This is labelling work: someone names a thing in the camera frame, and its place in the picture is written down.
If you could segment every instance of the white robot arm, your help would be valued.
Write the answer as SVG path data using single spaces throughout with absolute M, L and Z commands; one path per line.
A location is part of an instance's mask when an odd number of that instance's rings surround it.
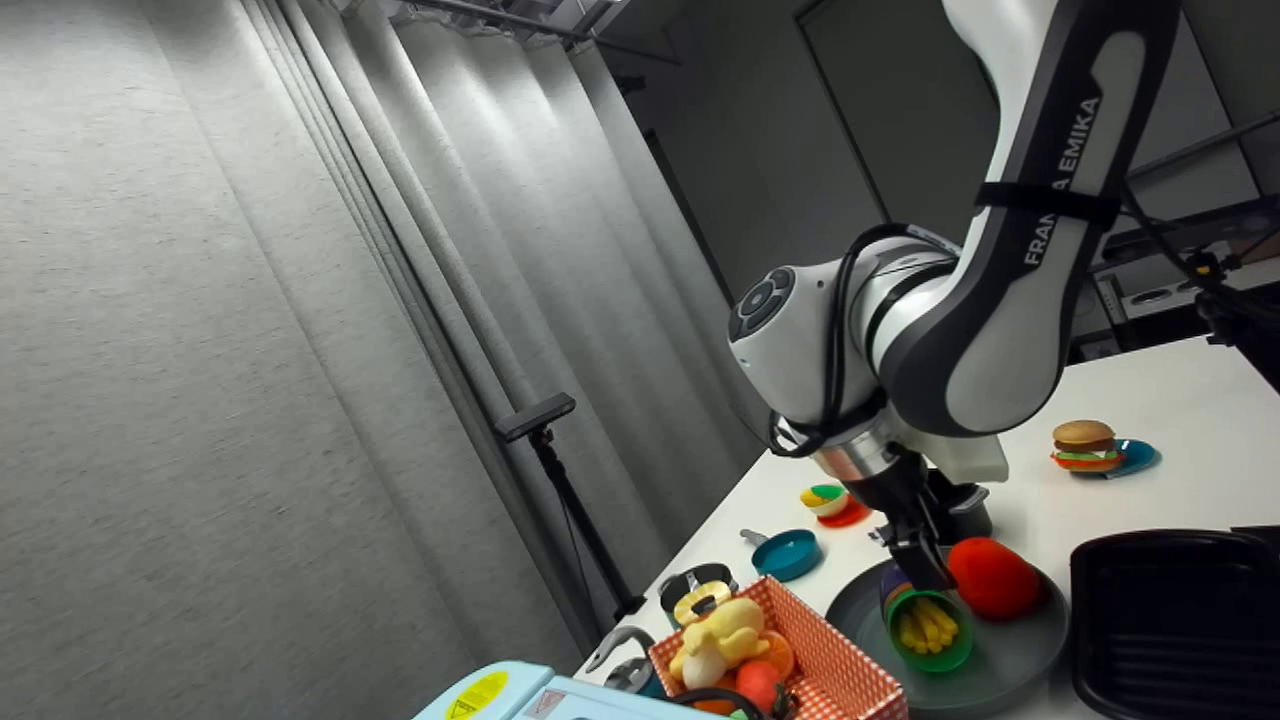
M 914 549 L 936 538 L 918 509 L 925 485 L 885 489 L 903 485 L 903 453 L 925 453 L 910 437 L 1006 433 L 1051 396 L 1076 287 L 1117 220 L 1181 14 L 1175 0 L 946 7 L 1002 95 L 964 244 L 882 222 L 832 265 L 770 273 L 730 326 L 778 411 L 778 453 L 823 455 L 887 512 L 887 542 Z

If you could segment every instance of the white table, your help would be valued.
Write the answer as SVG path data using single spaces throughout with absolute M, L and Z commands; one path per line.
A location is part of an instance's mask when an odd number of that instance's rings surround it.
M 1047 459 L 1059 420 L 1096 416 L 1122 437 L 1159 448 L 1159 464 L 1128 478 L 1071 478 Z M 1063 373 L 1051 405 L 1016 433 L 1006 433 L 1009 485 L 987 485 L 996 536 L 1041 562 L 1069 593 L 1069 557 L 1092 536 L 1134 529 L 1236 529 L 1280 525 L 1280 396 L 1233 347 L 1181 340 L 1134 356 L 1076 364 Z M 814 459 L 759 455 L 725 494 L 704 529 L 660 570 L 722 559 L 739 584 L 751 584 L 751 551 L 739 529 L 785 533 L 817 529 L 802 509 L 808 485 L 830 478 Z M 817 529 L 823 562 L 789 584 L 803 602 L 830 610 L 835 593 L 882 562 L 887 551 L 869 538 L 882 517 L 857 529 Z M 657 638 L 672 634 L 657 584 L 627 618 Z M 1063 675 L 1041 683 L 1006 716 L 1096 716 L 1076 698 Z

